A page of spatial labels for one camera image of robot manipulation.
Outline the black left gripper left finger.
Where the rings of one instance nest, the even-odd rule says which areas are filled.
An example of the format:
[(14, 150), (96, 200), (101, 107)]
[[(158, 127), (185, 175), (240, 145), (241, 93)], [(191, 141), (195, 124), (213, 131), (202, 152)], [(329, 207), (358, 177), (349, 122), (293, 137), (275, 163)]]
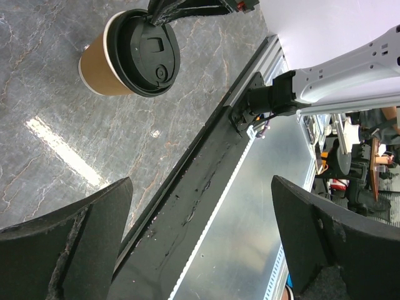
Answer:
[(133, 184), (126, 177), (1, 230), (1, 299), (106, 299)]

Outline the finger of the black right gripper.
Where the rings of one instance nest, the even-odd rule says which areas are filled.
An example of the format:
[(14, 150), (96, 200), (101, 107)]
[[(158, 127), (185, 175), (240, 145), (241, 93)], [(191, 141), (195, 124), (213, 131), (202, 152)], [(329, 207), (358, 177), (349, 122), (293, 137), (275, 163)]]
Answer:
[(152, 0), (150, 23), (160, 26), (181, 18), (223, 16), (236, 12), (237, 2), (226, 0)]

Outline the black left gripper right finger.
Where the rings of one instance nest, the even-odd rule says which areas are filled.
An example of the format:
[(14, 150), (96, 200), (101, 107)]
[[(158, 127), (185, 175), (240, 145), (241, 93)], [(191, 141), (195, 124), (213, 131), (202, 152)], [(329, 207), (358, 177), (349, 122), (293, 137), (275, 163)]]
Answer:
[(281, 176), (271, 191), (295, 299), (399, 299), (399, 228)]

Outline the black plastic cup lid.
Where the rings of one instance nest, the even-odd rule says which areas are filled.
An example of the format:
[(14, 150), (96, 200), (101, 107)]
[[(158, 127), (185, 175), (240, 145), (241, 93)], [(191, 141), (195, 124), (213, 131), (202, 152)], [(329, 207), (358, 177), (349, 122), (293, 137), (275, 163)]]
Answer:
[(153, 98), (174, 84), (181, 64), (176, 35), (169, 24), (152, 25), (147, 11), (116, 16), (109, 23), (106, 46), (117, 78), (130, 91)]

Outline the brown paper coffee cup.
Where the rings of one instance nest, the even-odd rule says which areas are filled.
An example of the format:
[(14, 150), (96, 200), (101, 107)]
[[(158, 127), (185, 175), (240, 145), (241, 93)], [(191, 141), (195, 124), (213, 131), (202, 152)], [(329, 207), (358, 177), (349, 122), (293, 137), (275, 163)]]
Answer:
[(119, 78), (109, 56), (107, 37), (111, 24), (124, 13), (118, 12), (106, 23), (103, 32), (84, 50), (78, 63), (82, 82), (100, 96), (122, 96), (133, 92)]

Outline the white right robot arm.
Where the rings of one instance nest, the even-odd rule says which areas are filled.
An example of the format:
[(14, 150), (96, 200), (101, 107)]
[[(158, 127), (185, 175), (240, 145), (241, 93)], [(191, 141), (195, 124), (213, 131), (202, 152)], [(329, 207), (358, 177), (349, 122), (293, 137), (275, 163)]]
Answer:
[(250, 87), (230, 121), (237, 132), (290, 116), (341, 91), (399, 76), (398, 1), (150, 1), (155, 26), (261, 7), (290, 70)]

